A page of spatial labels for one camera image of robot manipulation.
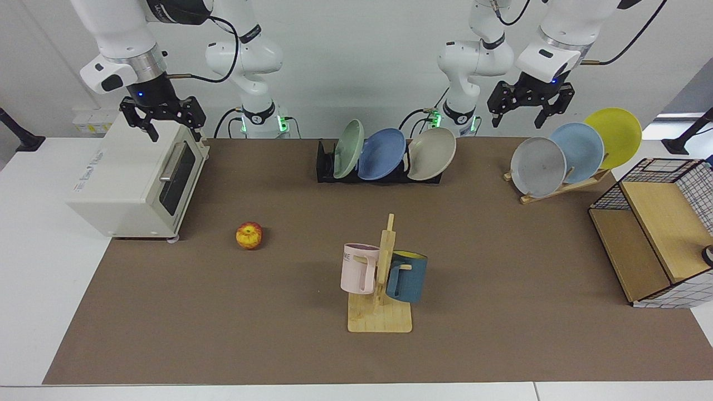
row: plate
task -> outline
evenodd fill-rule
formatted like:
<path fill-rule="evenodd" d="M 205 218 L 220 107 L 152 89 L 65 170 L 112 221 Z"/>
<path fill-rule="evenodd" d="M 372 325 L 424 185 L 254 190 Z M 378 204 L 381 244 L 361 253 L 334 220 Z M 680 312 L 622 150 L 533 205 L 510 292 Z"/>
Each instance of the plate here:
<path fill-rule="evenodd" d="M 357 165 L 364 146 L 364 126 L 359 120 L 352 120 L 342 133 L 334 149 L 334 177 L 341 179 L 349 175 Z"/>
<path fill-rule="evenodd" d="M 406 137 L 395 128 L 383 129 L 364 141 L 359 158 L 359 177 L 373 181 L 399 166 L 406 152 Z"/>
<path fill-rule="evenodd" d="M 557 128 L 550 135 L 562 149 L 567 161 L 567 171 L 574 171 L 565 178 L 568 184 L 581 183 L 593 176 L 604 159 L 604 142 L 597 131 L 584 123 L 569 123 Z"/>
<path fill-rule="evenodd" d="M 587 117 L 604 141 L 607 157 L 601 168 L 615 168 L 631 160 L 641 145 L 641 124 L 636 116 L 623 108 L 603 108 Z"/>
<path fill-rule="evenodd" d="M 522 142 L 510 163 L 513 183 L 533 198 L 552 195 L 562 185 L 567 172 L 565 154 L 548 138 L 530 138 Z"/>
<path fill-rule="evenodd" d="M 431 128 L 409 144 L 409 178 L 426 181 L 443 173 L 456 155 L 456 137 L 445 128 Z"/>

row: wall outlet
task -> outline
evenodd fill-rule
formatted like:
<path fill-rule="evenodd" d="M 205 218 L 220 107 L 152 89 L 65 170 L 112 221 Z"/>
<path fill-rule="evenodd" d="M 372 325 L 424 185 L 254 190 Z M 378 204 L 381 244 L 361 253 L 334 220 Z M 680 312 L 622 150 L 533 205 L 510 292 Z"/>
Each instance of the wall outlet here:
<path fill-rule="evenodd" d="M 117 116 L 117 111 L 82 110 L 76 112 L 72 123 L 79 133 L 104 136 Z"/>
<path fill-rule="evenodd" d="M 72 124 L 74 124 L 74 128 L 77 128 L 77 131 L 79 133 L 92 133 L 91 129 L 89 128 L 89 118 L 91 117 L 92 112 L 91 111 L 77 111 L 76 116 L 72 120 Z"/>

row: wooden shelf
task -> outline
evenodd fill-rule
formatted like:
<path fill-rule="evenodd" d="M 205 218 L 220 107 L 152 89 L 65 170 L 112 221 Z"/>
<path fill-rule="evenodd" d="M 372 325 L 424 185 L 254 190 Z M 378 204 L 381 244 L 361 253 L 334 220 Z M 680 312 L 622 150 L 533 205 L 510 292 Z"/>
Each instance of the wooden shelf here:
<path fill-rule="evenodd" d="M 621 186 L 672 283 L 710 269 L 701 250 L 711 244 L 711 235 L 676 184 Z"/>
<path fill-rule="evenodd" d="M 589 214 L 629 302 L 642 300 L 671 285 L 634 213 L 590 209 Z"/>
<path fill-rule="evenodd" d="M 351 333 L 410 333 L 414 328 L 411 321 L 411 304 L 386 295 L 386 282 L 395 244 L 394 214 L 390 213 L 386 230 L 381 232 L 374 293 L 349 294 L 347 329 Z"/>

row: wooden mug holder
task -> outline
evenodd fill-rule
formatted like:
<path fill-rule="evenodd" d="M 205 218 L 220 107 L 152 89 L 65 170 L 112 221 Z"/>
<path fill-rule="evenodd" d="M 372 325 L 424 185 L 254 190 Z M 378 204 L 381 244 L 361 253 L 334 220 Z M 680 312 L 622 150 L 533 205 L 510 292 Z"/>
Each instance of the wooden mug holder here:
<path fill-rule="evenodd" d="M 393 228 L 394 215 L 389 214 L 386 230 L 381 232 L 374 292 L 366 295 L 349 294 L 347 329 L 351 333 L 409 333 L 413 329 L 411 304 L 386 295 L 386 282 L 396 243 L 396 231 Z M 410 266 L 403 265 L 401 268 L 409 269 Z"/>

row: mug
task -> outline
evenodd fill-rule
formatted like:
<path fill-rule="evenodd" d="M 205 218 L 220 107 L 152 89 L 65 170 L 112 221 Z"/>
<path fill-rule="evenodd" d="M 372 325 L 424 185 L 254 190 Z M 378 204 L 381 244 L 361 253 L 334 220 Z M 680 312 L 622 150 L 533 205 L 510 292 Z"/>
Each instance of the mug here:
<path fill-rule="evenodd" d="M 342 260 L 342 290 L 353 294 L 373 293 L 378 259 L 379 247 L 361 243 L 345 244 Z"/>
<path fill-rule="evenodd" d="M 420 301 L 428 260 L 425 255 L 420 253 L 395 250 L 391 257 L 386 294 L 402 302 L 417 303 Z"/>

